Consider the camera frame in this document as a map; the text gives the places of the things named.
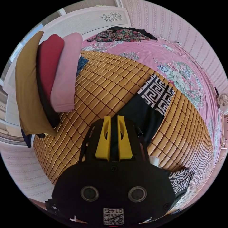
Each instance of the bamboo sleeping mat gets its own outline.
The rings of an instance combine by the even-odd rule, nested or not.
[[[56,137],[35,137],[38,160],[53,184],[60,173],[77,163],[89,125],[113,116],[138,91],[154,70],[136,61],[108,53],[82,51],[89,60],[76,79],[75,109],[60,113]],[[163,123],[148,147],[159,166],[171,171],[191,167],[195,172],[188,192],[172,211],[187,204],[201,189],[213,168],[213,147],[207,127],[191,102],[175,90]]]

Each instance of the printed number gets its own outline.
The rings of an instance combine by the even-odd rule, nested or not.
[[[105,208],[104,209],[105,213],[109,213],[109,214],[122,214],[123,210],[122,209],[109,209],[109,208]]]

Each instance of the screw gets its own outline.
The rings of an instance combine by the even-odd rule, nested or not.
[[[117,167],[116,166],[112,166],[111,167],[111,171],[113,171],[113,172],[117,171]]]

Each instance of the red cloth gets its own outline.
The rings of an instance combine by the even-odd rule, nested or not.
[[[39,73],[46,98],[50,101],[55,75],[64,47],[64,40],[57,34],[51,35],[40,44]]]

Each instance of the pink towel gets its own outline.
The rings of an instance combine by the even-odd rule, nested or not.
[[[51,91],[51,105],[56,112],[69,112],[74,109],[75,81],[82,36],[79,33],[72,33],[63,40],[65,45]]]

